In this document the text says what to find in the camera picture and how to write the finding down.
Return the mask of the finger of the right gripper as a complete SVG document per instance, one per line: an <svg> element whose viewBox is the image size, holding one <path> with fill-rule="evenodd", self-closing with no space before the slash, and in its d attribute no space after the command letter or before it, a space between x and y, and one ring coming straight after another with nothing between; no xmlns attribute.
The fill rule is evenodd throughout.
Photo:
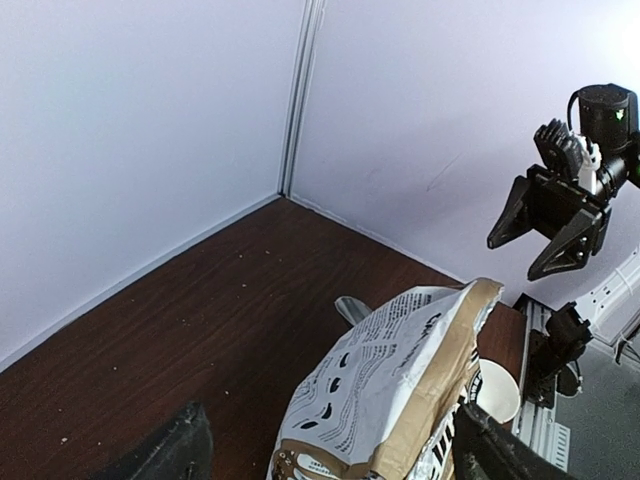
<svg viewBox="0 0 640 480"><path fill-rule="evenodd" d="M528 200L531 181L517 176L504 209L487 237L489 249L497 249L532 230Z"/></svg>
<svg viewBox="0 0 640 480"><path fill-rule="evenodd" d="M527 272L529 281L579 270L600 250L600 216L577 212L552 238Z"/></svg>

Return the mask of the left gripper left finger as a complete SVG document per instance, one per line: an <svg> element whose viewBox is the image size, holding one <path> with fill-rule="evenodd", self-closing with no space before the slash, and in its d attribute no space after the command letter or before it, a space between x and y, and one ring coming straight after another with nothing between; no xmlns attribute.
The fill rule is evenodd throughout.
<svg viewBox="0 0 640 480"><path fill-rule="evenodd" d="M188 402L98 479L211 479L213 435L204 405Z"/></svg>

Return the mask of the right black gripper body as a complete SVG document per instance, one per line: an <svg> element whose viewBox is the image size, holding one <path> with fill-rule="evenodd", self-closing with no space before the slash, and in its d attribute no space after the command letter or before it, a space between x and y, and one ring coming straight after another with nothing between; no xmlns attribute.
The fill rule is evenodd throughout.
<svg viewBox="0 0 640 480"><path fill-rule="evenodd" d="M611 207L577 184L563 180L540 165L527 170L533 192L528 200L529 218L534 230L549 243L553 236L581 209L600 216L600 250L609 225Z"/></svg>

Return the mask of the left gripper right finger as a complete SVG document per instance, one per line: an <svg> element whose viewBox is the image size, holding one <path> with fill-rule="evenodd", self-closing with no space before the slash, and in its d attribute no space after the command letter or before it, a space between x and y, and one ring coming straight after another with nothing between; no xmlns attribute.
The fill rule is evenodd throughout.
<svg viewBox="0 0 640 480"><path fill-rule="evenodd" d="M456 479L570 480L573 476L544 460L475 403L454 415L452 445Z"/></svg>

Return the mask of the brown dog food bag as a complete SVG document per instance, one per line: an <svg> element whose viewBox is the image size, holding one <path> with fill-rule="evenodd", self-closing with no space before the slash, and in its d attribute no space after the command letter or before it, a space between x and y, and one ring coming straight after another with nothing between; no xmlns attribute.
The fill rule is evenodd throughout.
<svg viewBox="0 0 640 480"><path fill-rule="evenodd" d="M454 478L454 417L482 385L477 336L503 289L416 286L342 335L294 391L268 478Z"/></svg>

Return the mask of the metal food scoop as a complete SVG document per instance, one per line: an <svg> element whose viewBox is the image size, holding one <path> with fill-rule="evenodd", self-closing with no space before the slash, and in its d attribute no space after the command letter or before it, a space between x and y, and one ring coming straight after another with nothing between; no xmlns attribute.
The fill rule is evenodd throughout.
<svg viewBox="0 0 640 480"><path fill-rule="evenodd" d="M357 326L373 312L363 301L352 296L340 296L334 301L334 307L351 327Z"/></svg>

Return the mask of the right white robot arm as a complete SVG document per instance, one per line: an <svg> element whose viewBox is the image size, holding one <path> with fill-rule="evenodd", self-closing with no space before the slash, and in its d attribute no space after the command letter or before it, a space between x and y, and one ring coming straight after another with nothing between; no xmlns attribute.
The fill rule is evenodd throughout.
<svg viewBox="0 0 640 480"><path fill-rule="evenodd" d="M625 183L639 183L639 107L635 92L614 83L574 91L578 125L552 119L534 134L541 164L514 179L487 237L496 249L530 231L549 239L527 272L530 281L584 268L604 245L611 202ZM596 287L552 312L530 334L524 397L552 408L560 377L598 337L615 311L639 292L637 250Z"/></svg>

